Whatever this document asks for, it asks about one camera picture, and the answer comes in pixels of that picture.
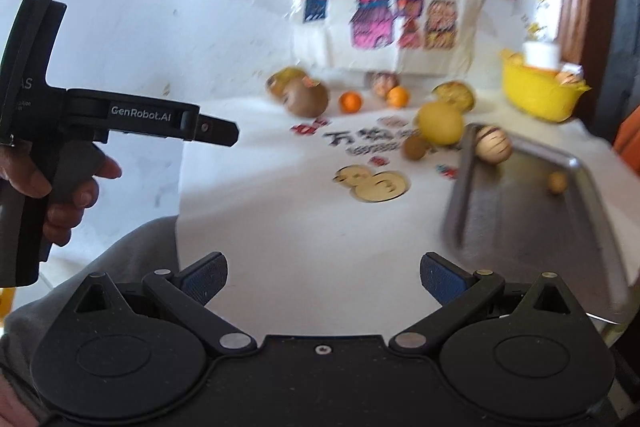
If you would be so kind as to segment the large green-yellow pear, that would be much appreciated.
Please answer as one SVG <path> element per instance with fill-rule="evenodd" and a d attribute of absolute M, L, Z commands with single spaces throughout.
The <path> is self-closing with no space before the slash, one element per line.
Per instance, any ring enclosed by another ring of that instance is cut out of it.
<path fill-rule="evenodd" d="M 267 92 L 277 101 L 281 101 L 284 95 L 284 89 L 291 80 L 299 80 L 307 76 L 306 70 L 288 66 L 274 72 L 266 81 Z"/>

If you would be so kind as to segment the orange mandarin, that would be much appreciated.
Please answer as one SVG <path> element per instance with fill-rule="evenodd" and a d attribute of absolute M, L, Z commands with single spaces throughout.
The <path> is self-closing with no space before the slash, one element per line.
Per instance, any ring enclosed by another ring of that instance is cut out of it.
<path fill-rule="evenodd" d="M 362 98 L 358 92 L 344 92 L 338 99 L 338 107 L 343 114 L 356 114 L 362 107 Z"/>
<path fill-rule="evenodd" d="M 387 92 L 386 103 L 393 108 L 405 108 L 409 105 L 410 98 L 410 92 L 406 88 L 396 86 Z"/>

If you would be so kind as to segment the large brown kiwi with sticker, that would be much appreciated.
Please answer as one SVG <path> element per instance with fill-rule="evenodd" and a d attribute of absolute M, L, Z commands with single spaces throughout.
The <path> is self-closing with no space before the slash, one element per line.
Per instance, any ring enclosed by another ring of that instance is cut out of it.
<path fill-rule="evenodd" d="M 293 115 L 303 118 L 321 116 L 329 105 L 329 90 L 308 77 L 292 79 L 284 88 L 283 105 Z"/>

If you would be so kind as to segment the metal baking tray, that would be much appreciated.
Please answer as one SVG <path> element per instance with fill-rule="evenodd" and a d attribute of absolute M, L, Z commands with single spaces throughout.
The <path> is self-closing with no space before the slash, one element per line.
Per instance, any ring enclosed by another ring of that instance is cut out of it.
<path fill-rule="evenodd" d="M 590 317 L 629 321 L 631 292 L 623 256 L 586 165 L 550 145 L 511 135 L 511 157 L 491 166 L 475 155 L 480 124 L 461 140 L 458 176 L 442 221 L 450 258 L 466 269 L 491 269 L 511 283 L 554 272 Z M 553 171 L 567 190 L 547 190 Z"/>

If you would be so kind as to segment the small yellow loquat fruit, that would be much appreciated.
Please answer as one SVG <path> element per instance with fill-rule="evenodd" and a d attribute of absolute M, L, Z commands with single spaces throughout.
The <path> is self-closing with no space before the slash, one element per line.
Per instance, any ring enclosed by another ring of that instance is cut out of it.
<path fill-rule="evenodd" d="M 562 171 L 553 171 L 548 176 L 547 190 L 552 195 L 563 194 L 568 187 L 567 175 Z"/>

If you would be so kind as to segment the small brown kiwi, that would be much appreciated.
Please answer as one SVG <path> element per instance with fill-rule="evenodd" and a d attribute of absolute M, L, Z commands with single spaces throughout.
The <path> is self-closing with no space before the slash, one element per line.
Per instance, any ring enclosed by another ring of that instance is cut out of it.
<path fill-rule="evenodd" d="M 430 150 L 428 144 L 420 135 L 410 135 L 402 142 L 401 154 L 407 160 L 420 161 Z"/>

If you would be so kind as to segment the striped pepino melon on tray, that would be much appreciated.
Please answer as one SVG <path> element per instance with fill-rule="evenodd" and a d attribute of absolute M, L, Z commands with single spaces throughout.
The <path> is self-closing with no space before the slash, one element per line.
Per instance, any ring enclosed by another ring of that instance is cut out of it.
<path fill-rule="evenodd" d="M 488 165 L 499 165 L 512 155 L 509 135 L 500 127 L 485 126 L 476 132 L 475 155 Z"/>

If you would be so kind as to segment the white printed table cloth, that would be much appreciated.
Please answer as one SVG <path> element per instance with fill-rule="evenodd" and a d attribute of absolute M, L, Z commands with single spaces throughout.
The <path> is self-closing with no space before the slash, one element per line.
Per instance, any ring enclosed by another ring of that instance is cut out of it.
<path fill-rule="evenodd" d="M 442 221 L 461 146 L 420 161 L 401 154 L 413 109 L 368 103 L 320 119 L 270 98 L 227 98 L 204 112 L 234 121 L 232 147 L 183 150 L 177 251 L 190 265 L 219 251 L 228 280 L 209 309 L 248 335 L 392 337 L 434 312 L 422 286 L 429 251 L 450 258 Z M 492 124 L 578 157 L 588 168 L 623 256 L 639 274 L 639 180 L 608 142 L 577 120 L 547 124 L 485 98 L 471 124 Z"/>

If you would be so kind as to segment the yellow lemon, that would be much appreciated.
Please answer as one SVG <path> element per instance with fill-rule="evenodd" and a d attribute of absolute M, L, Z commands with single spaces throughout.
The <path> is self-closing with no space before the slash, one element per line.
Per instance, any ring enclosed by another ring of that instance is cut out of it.
<path fill-rule="evenodd" d="M 458 143 L 464 132 L 462 114 L 442 101 L 423 104 L 416 114 L 416 122 L 423 138 L 437 146 Z"/>

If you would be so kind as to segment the yellow plastic bowl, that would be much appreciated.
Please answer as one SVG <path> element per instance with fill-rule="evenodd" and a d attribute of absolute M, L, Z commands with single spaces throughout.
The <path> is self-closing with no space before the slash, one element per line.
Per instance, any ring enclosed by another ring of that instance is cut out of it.
<path fill-rule="evenodd" d="M 585 80 L 559 80 L 559 72 L 528 67 L 521 53 L 504 49 L 502 91 L 517 109 L 535 118 L 559 124 L 570 119 L 580 97 L 591 90 Z"/>

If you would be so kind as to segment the pumpkin dress painting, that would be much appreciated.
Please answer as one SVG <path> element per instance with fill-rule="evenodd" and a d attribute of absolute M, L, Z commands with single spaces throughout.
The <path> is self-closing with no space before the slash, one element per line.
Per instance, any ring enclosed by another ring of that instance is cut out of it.
<path fill-rule="evenodd" d="M 614 150 L 635 174 L 640 174 L 640 106 L 620 125 Z"/>

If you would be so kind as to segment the striped pepino melon back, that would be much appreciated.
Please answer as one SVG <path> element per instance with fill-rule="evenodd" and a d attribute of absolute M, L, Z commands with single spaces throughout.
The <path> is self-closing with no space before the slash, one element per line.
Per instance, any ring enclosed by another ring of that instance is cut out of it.
<path fill-rule="evenodd" d="M 399 78 L 391 72 L 371 72 L 369 75 L 369 87 L 378 97 L 385 100 L 390 90 L 400 85 Z"/>

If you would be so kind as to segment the small fruit in bowl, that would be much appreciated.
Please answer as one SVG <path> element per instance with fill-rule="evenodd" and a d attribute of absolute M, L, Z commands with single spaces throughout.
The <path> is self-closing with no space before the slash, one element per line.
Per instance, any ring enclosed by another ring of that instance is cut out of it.
<path fill-rule="evenodd" d="M 566 86 L 567 84 L 582 84 L 584 80 L 582 79 L 582 75 L 574 74 L 574 72 L 558 72 L 555 75 L 555 80 L 561 85 Z"/>

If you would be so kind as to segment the white plastic bottle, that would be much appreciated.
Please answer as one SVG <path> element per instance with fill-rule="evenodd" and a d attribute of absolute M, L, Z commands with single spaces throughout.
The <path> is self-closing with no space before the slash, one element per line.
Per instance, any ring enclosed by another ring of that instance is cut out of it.
<path fill-rule="evenodd" d="M 561 48 L 554 41 L 527 40 L 523 43 L 523 63 L 527 67 L 557 72 Z"/>

